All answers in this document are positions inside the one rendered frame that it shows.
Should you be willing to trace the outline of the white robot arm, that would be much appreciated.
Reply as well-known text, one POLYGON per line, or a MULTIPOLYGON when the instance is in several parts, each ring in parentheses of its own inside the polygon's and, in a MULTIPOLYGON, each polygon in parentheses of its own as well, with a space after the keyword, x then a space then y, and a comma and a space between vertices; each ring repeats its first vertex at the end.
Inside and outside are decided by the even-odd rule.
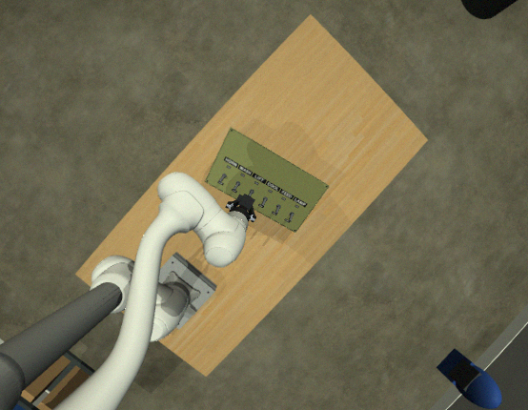
POLYGON ((163 177, 157 192, 162 200, 159 214, 143 235, 135 261, 119 255, 106 257, 93 269, 87 293, 0 344, 0 410, 12 410, 22 391, 108 314, 125 310, 107 359, 52 409, 116 410, 150 341, 166 337, 185 311, 193 316, 197 312, 192 302, 200 291, 175 271, 158 282, 168 240, 193 230, 205 242, 204 256, 212 266, 223 268, 238 258, 246 240, 247 217, 237 211, 226 213, 199 182, 184 173, 163 177))

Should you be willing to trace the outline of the olive green switch panel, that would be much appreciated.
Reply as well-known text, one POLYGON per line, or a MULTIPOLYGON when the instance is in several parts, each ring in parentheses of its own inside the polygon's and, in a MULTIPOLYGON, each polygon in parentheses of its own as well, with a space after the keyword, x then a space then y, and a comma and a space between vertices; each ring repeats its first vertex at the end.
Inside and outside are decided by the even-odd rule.
POLYGON ((230 127, 205 180, 296 233, 329 185, 230 127))

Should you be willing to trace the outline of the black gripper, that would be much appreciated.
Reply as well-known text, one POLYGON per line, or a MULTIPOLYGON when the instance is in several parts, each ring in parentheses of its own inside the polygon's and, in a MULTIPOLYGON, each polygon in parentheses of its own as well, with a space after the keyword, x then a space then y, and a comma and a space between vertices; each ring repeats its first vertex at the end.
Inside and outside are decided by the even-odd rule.
POLYGON ((227 205, 226 205, 226 208, 230 209, 230 212, 232 211, 237 211, 237 212, 240 212, 242 213, 245 217, 247 217, 248 221, 250 220, 251 222, 254 222, 255 219, 256 219, 256 216, 254 214, 254 207, 252 206, 252 208, 250 209, 250 211, 246 211, 245 209, 243 208, 240 208, 240 206, 237 206, 239 203, 238 200, 234 200, 234 201, 228 201, 227 205), (235 207, 238 207, 238 208, 235 208, 235 207), (246 214, 247 212, 247 214, 246 214))

